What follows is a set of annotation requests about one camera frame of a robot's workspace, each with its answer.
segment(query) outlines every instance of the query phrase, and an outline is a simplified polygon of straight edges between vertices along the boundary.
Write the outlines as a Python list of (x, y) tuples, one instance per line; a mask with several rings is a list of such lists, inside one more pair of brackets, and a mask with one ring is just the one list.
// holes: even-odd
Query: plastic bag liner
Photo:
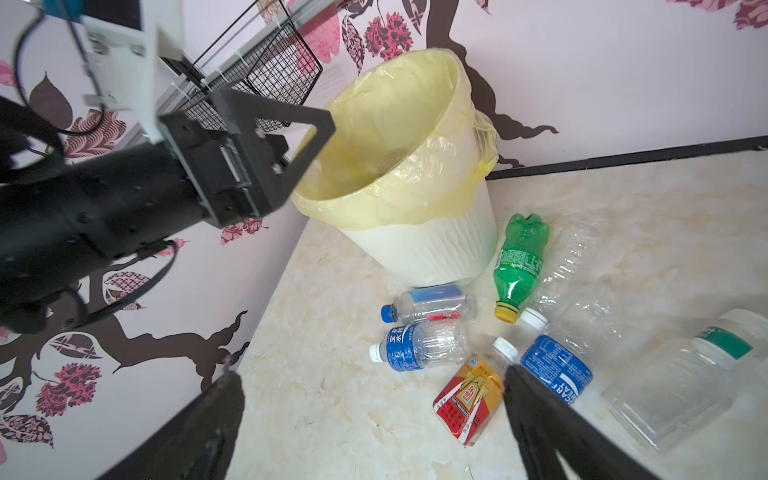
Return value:
[(336, 134), (294, 191), (296, 207), (341, 230), (465, 214), (498, 159), (496, 130), (471, 92), (458, 57), (441, 48), (367, 72), (326, 107)]

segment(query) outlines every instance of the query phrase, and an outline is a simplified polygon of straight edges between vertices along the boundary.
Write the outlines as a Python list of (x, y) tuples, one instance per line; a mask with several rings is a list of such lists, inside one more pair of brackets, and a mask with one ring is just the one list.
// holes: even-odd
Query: trash can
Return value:
[(326, 107), (336, 134), (294, 191), (296, 207), (410, 286), (474, 279), (496, 248), (485, 175), (498, 152), (470, 94), (449, 50), (367, 72)]

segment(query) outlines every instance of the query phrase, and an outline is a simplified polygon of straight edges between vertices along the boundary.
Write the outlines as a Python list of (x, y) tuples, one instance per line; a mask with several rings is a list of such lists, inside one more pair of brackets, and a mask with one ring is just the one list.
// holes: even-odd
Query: wall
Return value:
[[(230, 7), (218, 11), (223, 27), (206, 29), (202, 22), (187, 32), (205, 38), (201, 45), (213, 41), (242, 11)], [(0, 94), (15, 101), (12, 48), (32, 16), (23, 2), (0, 7)], [(174, 79), (167, 70), (160, 75), (159, 86)], [(63, 21), (48, 19), (30, 38), (22, 81), (33, 105), (64, 127), (85, 129), (95, 121), (97, 112), (89, 117), (81, 100), (91, 85)], [(70, 161), (109, 151), (134, 122), (128, 112), (111, 112), (96, 133), (66, 139)], [(21, 161), (35, 158), (28, 153)], [(288, 205), (263, 222), (226, 230), (198, 224), (174, 235), (180, 247), (174, 267), (136, 304), (71, 335), (58, 333), (74, 315), (69, 299), (51, 304), (43, 333), (18, 336), (0, 328), (0, 478), (93, 478), (139, 446), (216, 379), (228, 356), (240, 358), (305, 222)], [(76, 287), (94, 310), (168, 260), (123, 259)]]
[(307, 104), (385, 58), (451, 48), (499, 167), (768, 134), (768, 0), (344, 4), (311, 35), (324, 71)]

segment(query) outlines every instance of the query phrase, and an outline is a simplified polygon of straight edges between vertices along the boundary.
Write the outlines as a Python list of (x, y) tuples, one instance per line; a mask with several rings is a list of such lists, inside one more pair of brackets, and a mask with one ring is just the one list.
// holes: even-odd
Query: green label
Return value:
[(736, 360), (745, 356), (752, 349), (749, 343), (719, 326), (711, 326), (696, 337), (719, 346)]
[(502, 250), (498, 255), (496, 268), (499, 265), (519, 268), (533, 276), (538, 276), (538, 273), (541, 271), (541, 259), (533, 253), (524, 252), (523, 250)]

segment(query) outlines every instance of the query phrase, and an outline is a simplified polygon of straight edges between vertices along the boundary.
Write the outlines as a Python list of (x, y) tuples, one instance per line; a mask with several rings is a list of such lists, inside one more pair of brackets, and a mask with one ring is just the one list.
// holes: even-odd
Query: wire basket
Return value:
[[(283, 11), (288, 15), (285, 6)], [(306, 42), (288, 20), (279, 25), (265, 39), (240, 54), (240, 60), (224, 71), (206, 88), (187, 97), (177, 110), (197, 120), (207, 130), (226, 130), (221, 116), (214, 109), (208, 94), (219, 88), (234, 88), (247, 93), (261, 95), (288, 104), (301, 105), (309, 96), (323, 67)], [(265, 132), (275, 131), (290, 123), (257, 119)]]

